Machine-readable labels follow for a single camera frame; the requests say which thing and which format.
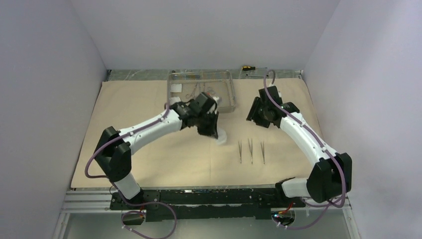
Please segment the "beige cloth wrap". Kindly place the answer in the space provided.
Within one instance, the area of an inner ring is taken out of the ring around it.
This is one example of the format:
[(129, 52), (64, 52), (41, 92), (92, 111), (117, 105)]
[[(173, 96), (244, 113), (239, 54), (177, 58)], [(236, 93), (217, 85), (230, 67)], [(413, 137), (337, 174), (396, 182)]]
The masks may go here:
[[(263, 185), (297, 177), (307, 178), (312, 166), (295, 142), (275, 126), (264, 128), (246, 117), (262, 80), (233, 81), (237, 106), (232, 113), (220, 114), (218, 126), (227, 133), (227, 142), (200, 136), (196, 128), (168, 134), (138, 150), (132, 157), (132, 174), (142, 187), (191, 187)], [(102, 84), (82, 144), (71, 181), (73, 188), (109, 187), (97, 163), (84, 174), (104, 129), (127, 128), (157, 116), (164, 110), (167, 83), (157, 81), (110, 81)], [(253, 164), (248, 138), (253, 139)], [(242, 141), (242, 163), (238, 141)], [(265, 142), (263, 164), (260, 142)]]

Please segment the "thin steel tweezers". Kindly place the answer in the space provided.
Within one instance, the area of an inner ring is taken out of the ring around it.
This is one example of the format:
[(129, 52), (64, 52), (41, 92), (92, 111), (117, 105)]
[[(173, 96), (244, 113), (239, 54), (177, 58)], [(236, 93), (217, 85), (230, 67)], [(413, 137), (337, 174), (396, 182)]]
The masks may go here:
[(250, 161), (251, 161), (251, 164), (253, 164), (253, 139), (252, 138), (248, 138), (248, 149), (249, 149), (249, 154), (250, 154)]

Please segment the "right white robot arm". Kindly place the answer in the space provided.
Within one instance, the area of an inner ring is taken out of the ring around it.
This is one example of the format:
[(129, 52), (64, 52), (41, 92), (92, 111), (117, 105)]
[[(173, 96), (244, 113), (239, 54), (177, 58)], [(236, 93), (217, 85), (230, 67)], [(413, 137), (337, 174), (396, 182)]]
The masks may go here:
[(351, 190), (352, 159), (330, 147), (306, 122), (292, 102), (283, 102), (276, 86), (259, 90), (247, 121), (268, 128), (271, 124), (285, 132), (304, 153), (312, 166), (307, 178), (289, 178), (278, 183), (274, 193), (277, 205), (285, 207), (293, 198), (311, 198), (317, 203), (345, 198)]

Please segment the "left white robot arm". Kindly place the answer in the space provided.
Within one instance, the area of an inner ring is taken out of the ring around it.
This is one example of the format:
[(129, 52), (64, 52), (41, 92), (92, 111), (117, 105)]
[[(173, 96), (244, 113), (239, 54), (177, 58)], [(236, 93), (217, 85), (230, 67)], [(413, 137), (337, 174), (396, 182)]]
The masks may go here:
[(122, 194), (130, 209), (143, 202), (143, 190), (131, 173), (131, 157), (142, 147), (185, 128), (196, 127), (199, 135), (219, 139), (217, 110), (221, 99), (201, 92), (187, 102), (166, 103), (159, 115), (120, 130), (106, 128), (97, 143), (89, 162), (96, 161), (112, 185)]

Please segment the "surgical forceps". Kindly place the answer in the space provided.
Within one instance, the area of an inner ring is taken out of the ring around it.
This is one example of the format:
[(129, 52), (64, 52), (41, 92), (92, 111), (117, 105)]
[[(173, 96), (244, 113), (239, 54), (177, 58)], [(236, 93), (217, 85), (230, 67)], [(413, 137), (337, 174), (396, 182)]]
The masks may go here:
[(185, 95), (186, 99), (193, 99), (197, 95), (197, 91), (199, 91), (199, 92), (201, 91), (201, 87), (200, 87), (200, 84), (199, 83), (196, 83), (193, 86), (191, 92), (190, 93), (187, 93)]

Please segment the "white gauze pad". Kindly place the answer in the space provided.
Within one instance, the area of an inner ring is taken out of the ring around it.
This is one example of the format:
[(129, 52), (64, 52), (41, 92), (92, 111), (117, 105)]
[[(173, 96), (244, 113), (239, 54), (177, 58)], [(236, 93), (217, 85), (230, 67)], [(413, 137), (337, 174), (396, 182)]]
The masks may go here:
[(217, 138), (215, 139), (216, 145), (223, 145), (227, 142), (227, 133), (222, 128), (217, 128)]
[(181, 93), (183, 91), (182, 84), (171, 84), (170, 85), (170, 93)]
[(181, 102), (181, 98), (180, 97), (170, 97), (169, 98), (169, 105), (173, 105), (177, 102)]

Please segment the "surgical scissors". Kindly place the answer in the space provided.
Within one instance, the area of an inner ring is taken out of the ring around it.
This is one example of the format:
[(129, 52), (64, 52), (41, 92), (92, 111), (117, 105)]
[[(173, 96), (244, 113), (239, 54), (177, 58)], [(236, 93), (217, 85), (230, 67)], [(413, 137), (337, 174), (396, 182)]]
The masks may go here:
[(209, 96), (214, 96), (216, 91), (210, 85), (204, 85), (204, 92)]

